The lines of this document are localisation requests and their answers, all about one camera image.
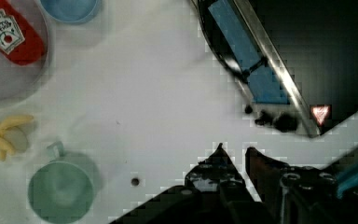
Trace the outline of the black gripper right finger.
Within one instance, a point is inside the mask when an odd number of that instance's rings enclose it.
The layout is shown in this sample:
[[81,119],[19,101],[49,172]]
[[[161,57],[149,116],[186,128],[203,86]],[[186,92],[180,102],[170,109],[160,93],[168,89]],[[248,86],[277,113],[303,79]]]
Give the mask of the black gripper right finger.
[[250,177],[261,201],[270,212],[277,212],[282,193],[280,179],[286,162],[274,160],[262,154],[255,147],[248,147],[245,153],[245,170]]

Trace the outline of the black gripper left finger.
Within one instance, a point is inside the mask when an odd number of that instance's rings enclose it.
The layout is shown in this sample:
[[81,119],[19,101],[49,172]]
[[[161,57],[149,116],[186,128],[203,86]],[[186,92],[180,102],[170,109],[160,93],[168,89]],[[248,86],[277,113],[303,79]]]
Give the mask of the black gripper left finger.
[[244,179],[220,143],[217,149],[204,161],[200,161],[185,177],[185,186],[200,192],[217,192],[225,182],[243,184]]

